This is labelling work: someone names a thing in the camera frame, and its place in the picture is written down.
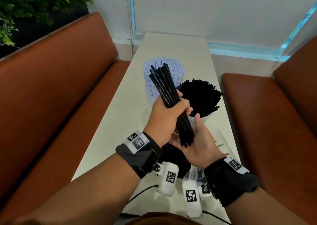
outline person's left arm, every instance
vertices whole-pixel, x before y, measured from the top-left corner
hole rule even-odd
[[[187,114],[192,111],[188,100],[182,99],[168,109],[159,97],[153,104],[144,132],[162,147],[175,130],[177,117],[185,110]],[[115,153],[17,222],[113,224],[140,180],[132,167]]]

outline person's right hand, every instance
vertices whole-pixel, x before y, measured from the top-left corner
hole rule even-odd
[[[194,122],[196,124],[196,127],[193,127],[195,138],[191,146],[187,148],[181,146],[179,137],[175,133],[172,134],[169,143],[180,149],[192,165],[204,170],[216,160],[224,158],[225,155],[217,148],[210,131],[198,113],[195,115]]]

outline person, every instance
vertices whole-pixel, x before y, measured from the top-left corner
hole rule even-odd
[[[144,128],[158,146],[168,141],[179,148],[194,166],[205,169],[225,155],[216,147],[211,133],[199,117],[195,116],[195,138],[192,146],[182,147],[174,132],[177,117],[192,108],[189,101],[181,99],[172,108],[166,108],[159,97]],[[113,224],[140,183],[140,177],[118,153],[81,175],[37,210],[13,224]],[[227,215],[236,225],[304,225],[298,216],[283,207],[258,187],[246,192],[225,207]],[[149,213],[130,224],[197,224],[178,215]]]

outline orange leather seat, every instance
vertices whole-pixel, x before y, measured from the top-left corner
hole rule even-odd
[[[0,62],[0,222],[71,181],[130,64],[117,54],[95,12]]]
[[[309,224],[317,221],[316,48],[317,37],[274,72],[285,93],[270,77],[224,74],[221,81],[245,165]]]

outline tabletop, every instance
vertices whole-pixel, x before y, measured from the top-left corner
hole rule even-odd
[[[185,68],[184,80],[201,79],[212,83],[220,90],[217,75],[212,63],[207,41],[203,37],[146,33],[131,64],[126,71],[99,127],[82,158],[73,179],[95,167],[115,152],[115,148],[135,130],[142,131],[149,118],[143,65],[151,58],[169,57],[182,63]],[[212,134],[221,133],[226,143],[239,159],[232,134],[228,114],[223,99],[220,108],[205,123]],[[155,185],[157,176],[148,174],[141,180],[135,194]],[[209,211],[222,219],[228,217],[219,201],[212,196],[201,201],[203,210]],[[148,211],[171,212],[186,216],[184,196],[180,179],[171,197],[155,191],[155,188],[141,194],[129,203],[123,212],[142,215]],[[223,224],[216,218],[204,214],[196,220],[202,224]]]

